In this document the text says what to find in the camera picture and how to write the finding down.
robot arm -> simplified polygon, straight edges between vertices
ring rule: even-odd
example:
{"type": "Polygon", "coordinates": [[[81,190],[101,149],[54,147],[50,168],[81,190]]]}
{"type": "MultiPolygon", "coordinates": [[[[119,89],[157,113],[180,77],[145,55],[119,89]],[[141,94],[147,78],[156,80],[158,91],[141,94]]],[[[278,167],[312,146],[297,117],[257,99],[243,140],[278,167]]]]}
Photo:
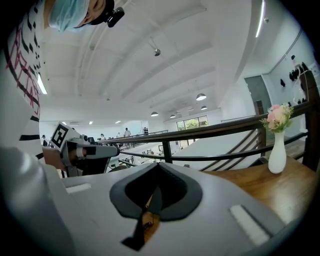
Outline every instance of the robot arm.
{"type": "Polygon", "coordinates": [[[86,135],[81,135],[61,122],[57,125],[50,142],[60,152],[68,177],[105,173],[110,158],[120,153],[119,148],[115,146],[91,145],[86,135]],[[69,153],[73,150],[77,156],[75,161],[69,158],[69,153]]]}

linear light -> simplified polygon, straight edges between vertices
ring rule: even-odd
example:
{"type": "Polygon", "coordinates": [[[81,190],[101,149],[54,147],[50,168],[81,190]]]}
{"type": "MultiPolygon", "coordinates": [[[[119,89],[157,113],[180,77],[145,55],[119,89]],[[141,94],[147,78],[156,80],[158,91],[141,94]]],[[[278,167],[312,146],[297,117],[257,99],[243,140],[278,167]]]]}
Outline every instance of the linear light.
{"type": "Polygon", "coordinates": [[[38,85],[39,85],[39,87],[40,87],[40,89],[41,89],[41,92],[42,92],[43,94],[48,94],[47,91],[46,91],[46,88],[45,88],[45,86],[44,86],[44,83],[42,82],[42,79],[41,79],[40,74],[38,74],[38,85]]]}
{"type": "Polygon", "coordinates": [[[265,1],[262,0],[262,6],[261,6],[261,13],[260,13],[260,21],[259,21],[259,26],[258,26],[258,30],[256,31],[256,35],[255,38],[257,38],[259,36],[259,32],[262,26],[262,20],[264,18],[264,12],[265,12],[265,1]]]}

white garment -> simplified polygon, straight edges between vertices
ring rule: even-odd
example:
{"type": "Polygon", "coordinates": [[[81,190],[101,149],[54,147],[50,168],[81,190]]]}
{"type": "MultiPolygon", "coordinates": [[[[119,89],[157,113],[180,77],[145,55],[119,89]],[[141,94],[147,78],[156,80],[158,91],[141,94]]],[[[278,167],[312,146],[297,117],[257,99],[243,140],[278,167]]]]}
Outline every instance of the white garment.
{"type": "Polygon", "coordinates": [[[42,163],[38,73],[43,64],[39,43],[44,30],[44,4],[37,1],[30,8],[0,51],[0,146],[17,147],[42,163]]]}
{"type": "Polygon", "coordinates": [[[129,130],[126,130],[124,132],[124,137],[129,137],[129,136],[131,136],[131,132],[129,130]]]}

door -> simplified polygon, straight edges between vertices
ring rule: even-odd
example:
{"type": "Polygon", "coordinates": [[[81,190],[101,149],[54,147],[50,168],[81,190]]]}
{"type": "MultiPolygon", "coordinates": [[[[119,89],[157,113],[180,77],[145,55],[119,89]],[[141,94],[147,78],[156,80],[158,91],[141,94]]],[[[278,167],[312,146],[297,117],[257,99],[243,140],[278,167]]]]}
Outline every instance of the door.
{"type": "MultiPolygon", "coordinates": [[[[248,85],[248,89],[251,93],[252,101],[253,102],[261,101],[263,113],[268,113],[268,108],[271,107],[271,101],[270,101],[269,93],[267,91],[267,87],[261,75],[248,77],[248,78],[245,78],[244,80],[248,85]]],[[[274,138],[275,136],[272,132],[269,132],[269,131],[266,132],[267,144],[269,144],[268,141],[273,141],[274,138]]]]}

face mask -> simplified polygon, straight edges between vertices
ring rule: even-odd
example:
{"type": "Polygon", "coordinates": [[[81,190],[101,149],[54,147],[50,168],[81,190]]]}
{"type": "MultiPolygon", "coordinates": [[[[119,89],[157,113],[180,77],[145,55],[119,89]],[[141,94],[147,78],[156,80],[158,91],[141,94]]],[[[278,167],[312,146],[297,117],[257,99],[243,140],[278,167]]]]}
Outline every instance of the face mask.
{"type": "Polygon", "coordinates": [[[56,0],[48,23],[60,32],[77,27],[86,17],[90,0],[56,0]]]}

